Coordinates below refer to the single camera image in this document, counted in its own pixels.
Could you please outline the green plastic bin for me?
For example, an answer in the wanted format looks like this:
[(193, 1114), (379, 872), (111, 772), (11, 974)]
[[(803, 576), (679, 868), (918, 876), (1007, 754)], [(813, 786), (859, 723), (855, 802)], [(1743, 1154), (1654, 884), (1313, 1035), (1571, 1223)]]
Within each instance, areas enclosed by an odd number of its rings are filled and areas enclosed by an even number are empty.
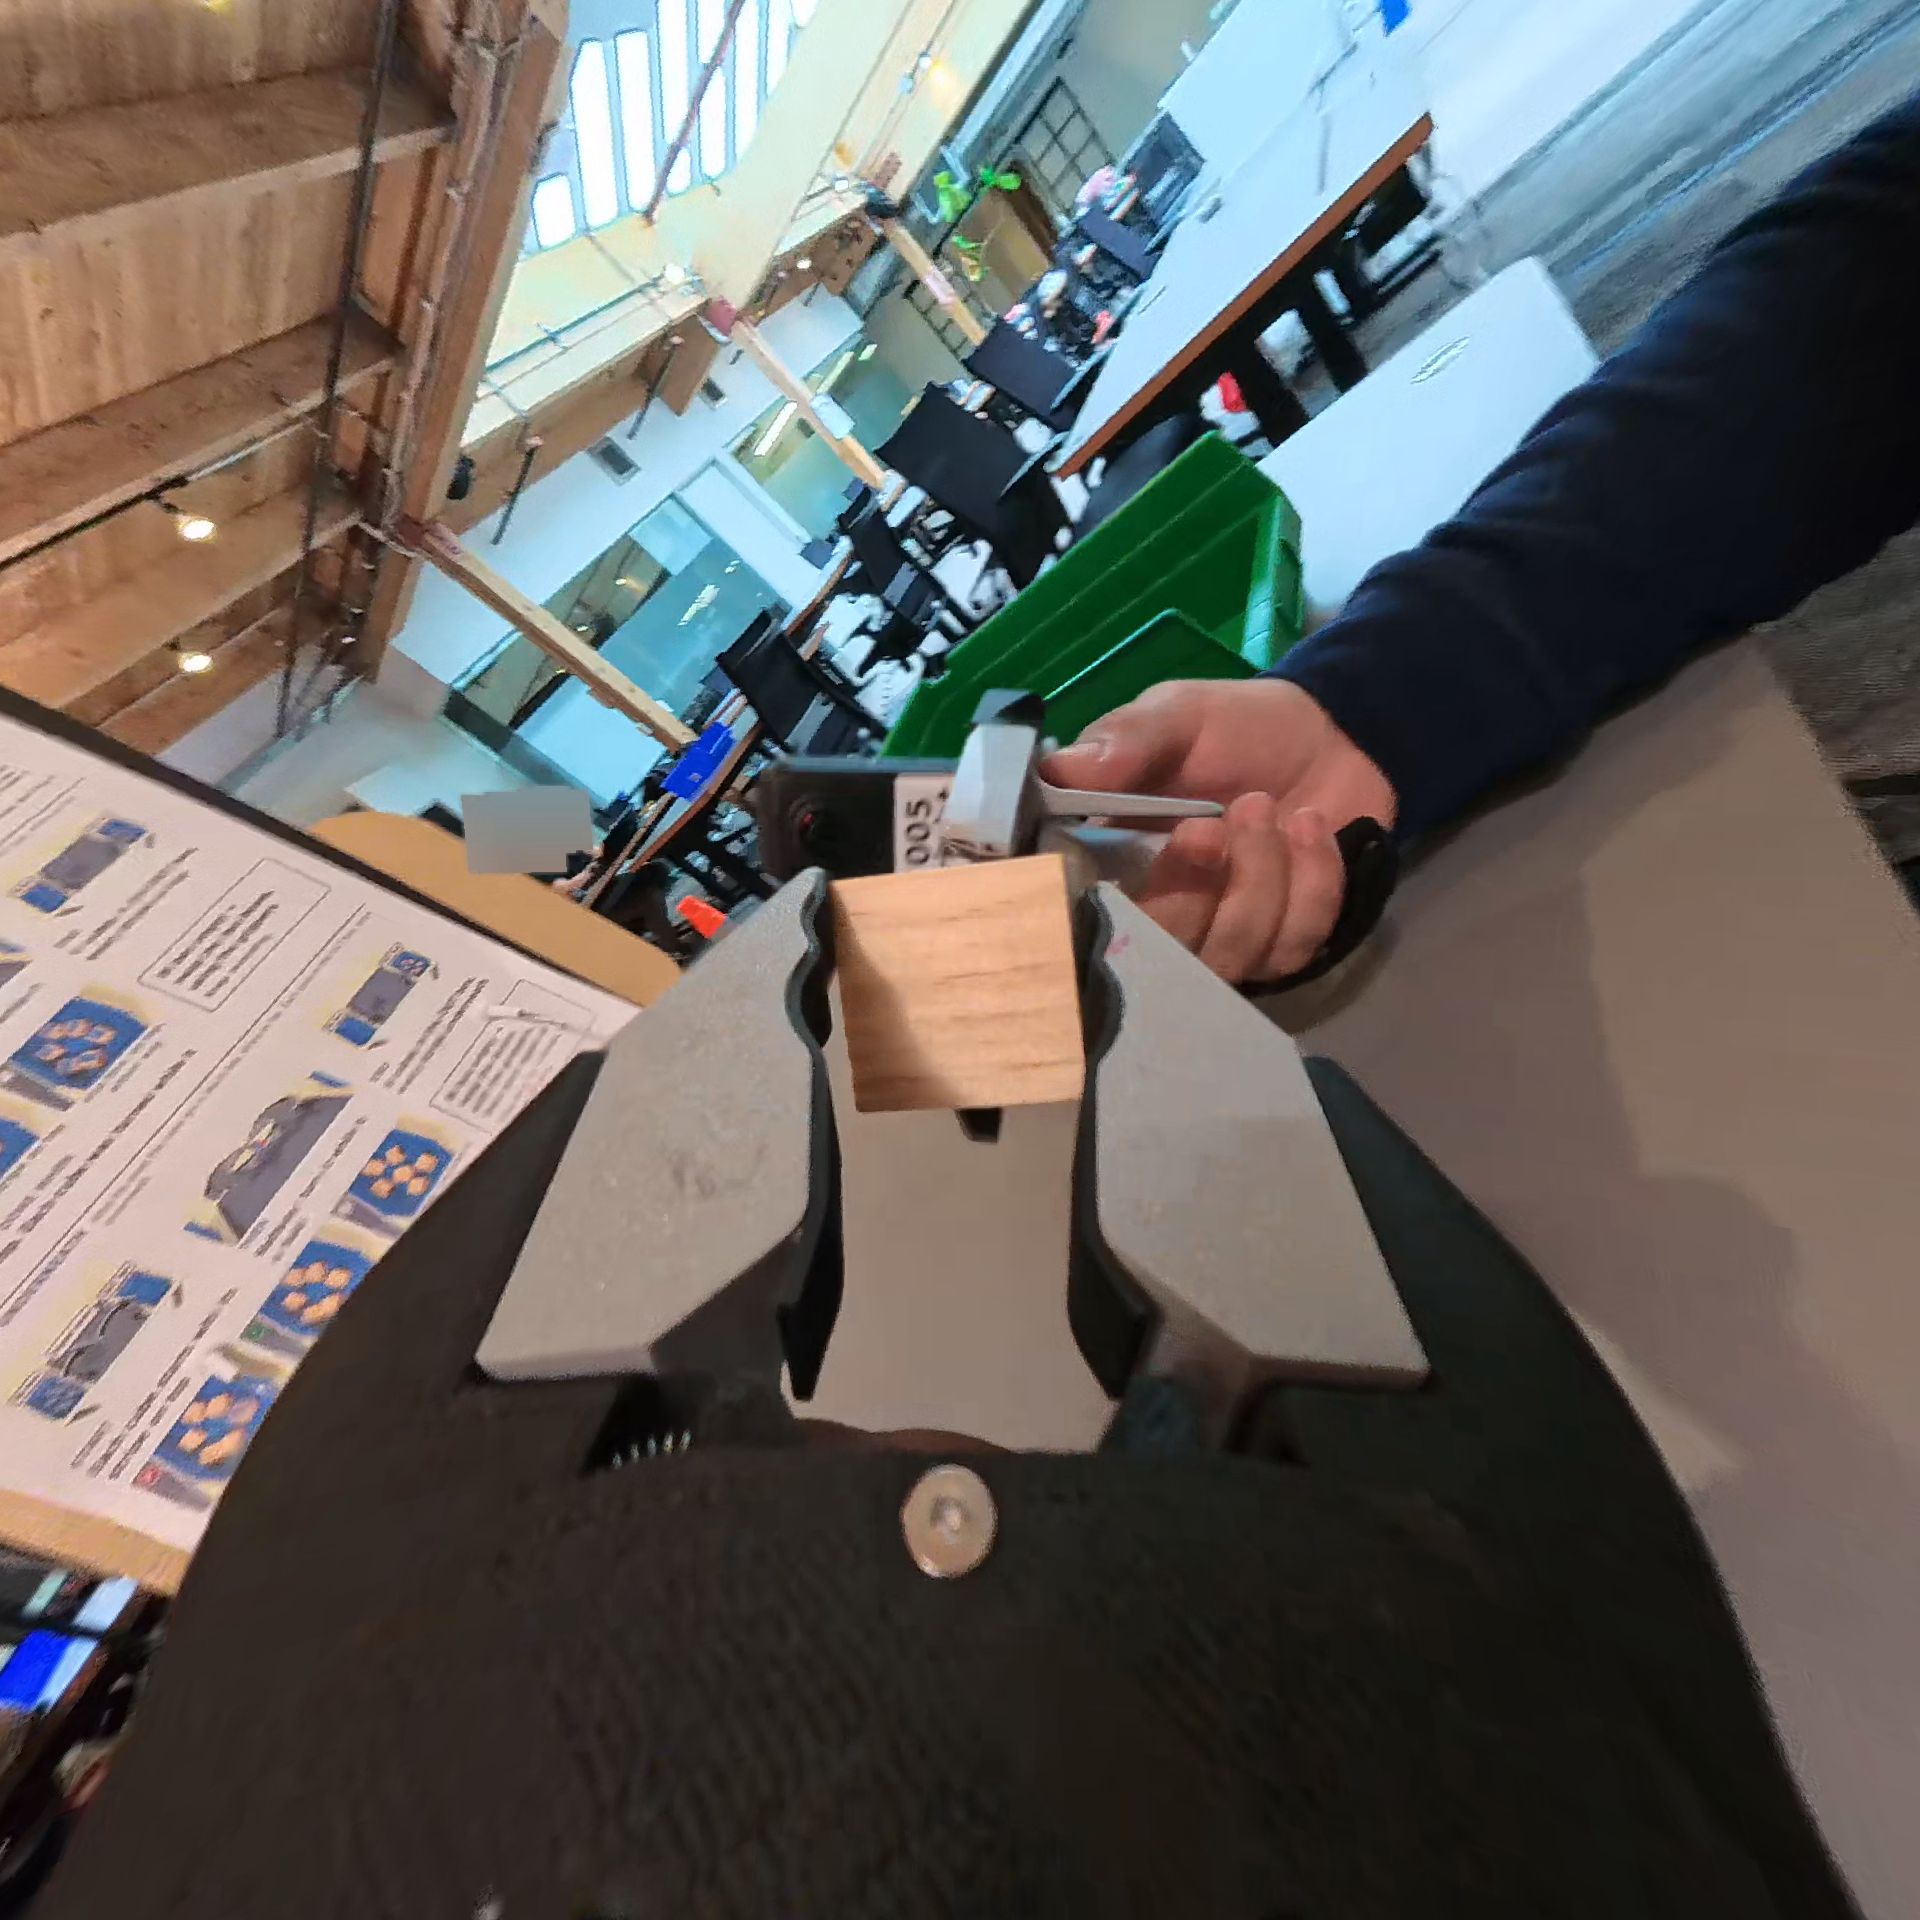
[(1286, 493), (1208, 431), (948, 653), (881, 740), (953, 759), (983, 698), (1041, 698), (1046, 736), (1165, 682), (1247, 682), (1305, 637), (1303, 524)]

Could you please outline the person's right hand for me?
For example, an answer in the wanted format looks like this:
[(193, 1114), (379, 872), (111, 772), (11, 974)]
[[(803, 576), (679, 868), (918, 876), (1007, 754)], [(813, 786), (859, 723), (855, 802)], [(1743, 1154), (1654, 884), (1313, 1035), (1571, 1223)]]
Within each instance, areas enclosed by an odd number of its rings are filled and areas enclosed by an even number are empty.
[(1052, 754), (1045, 780), (1217, 804), (1168, 826), (1136, 901), (1208, 971), (1254, 990), (1303, 974), (1333, 935), (1348, 891), (1337, 835), (1388, 830), (1399, 811), (1375, 764), (1280, 678), (1155, 686)]

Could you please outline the low white cabinet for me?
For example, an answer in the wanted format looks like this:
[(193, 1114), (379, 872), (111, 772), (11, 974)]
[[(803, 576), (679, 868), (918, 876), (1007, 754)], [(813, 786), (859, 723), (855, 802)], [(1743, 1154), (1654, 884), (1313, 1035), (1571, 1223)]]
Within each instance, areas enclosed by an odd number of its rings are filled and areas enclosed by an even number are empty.
[(1269, 453), (1260, 471), (1303, 522), (1307, 631), (1454, 516), (1596, 365), (1544, 263), (1525, 256)]

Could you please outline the wooden cube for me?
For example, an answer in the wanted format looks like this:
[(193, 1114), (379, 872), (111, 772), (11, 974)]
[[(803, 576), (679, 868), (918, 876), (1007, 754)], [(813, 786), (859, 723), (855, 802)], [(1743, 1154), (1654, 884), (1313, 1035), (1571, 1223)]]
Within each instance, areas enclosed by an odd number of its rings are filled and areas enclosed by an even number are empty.
[(836, 879), (827, 902), (859, 1114), (983, 1114), (1083, 1094), (1059, 854)]

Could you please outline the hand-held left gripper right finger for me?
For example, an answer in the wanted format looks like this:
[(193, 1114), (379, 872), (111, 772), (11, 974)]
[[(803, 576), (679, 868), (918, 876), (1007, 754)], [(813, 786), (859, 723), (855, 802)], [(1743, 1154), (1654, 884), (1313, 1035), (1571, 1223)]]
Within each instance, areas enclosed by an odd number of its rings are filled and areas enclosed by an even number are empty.
[(1115, 882), (1076, 906), (1087, 1070), (1068, 1325), (1110, 1404), (1227, 1437), (1270, 1386), (1407, 1392), (1429, 1355), (1292, 1035)]

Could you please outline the white table with wooden edge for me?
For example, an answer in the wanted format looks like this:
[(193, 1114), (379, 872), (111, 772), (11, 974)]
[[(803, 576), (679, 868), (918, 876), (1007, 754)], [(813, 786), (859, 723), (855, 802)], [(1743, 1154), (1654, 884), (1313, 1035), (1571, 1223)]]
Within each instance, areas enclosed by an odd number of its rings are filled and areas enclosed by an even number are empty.
[(1127, 308), (1089, 394), (1059, 447), (1069, 475), (1110, 459), (1147, 427), (1237, 382), (1270, 446), (1307, 413), (1265, 362), (1261, 335), (1297, 316), (1334, 386), (1364, 375), (1317, 285), (1329, 248), (1433, 135), (1423, 84), (1369, 22), (1230, 171), (1211, 171)]

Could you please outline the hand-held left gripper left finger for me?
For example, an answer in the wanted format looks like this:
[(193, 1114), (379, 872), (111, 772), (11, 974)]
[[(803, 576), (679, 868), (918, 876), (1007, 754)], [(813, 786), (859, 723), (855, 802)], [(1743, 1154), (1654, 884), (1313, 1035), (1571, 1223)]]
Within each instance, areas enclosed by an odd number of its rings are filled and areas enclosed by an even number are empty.
[(822, 871), (606, 1048), (476, 1348), (491, 1380), (709, 1376), (809, 1400), (846, 1291)]

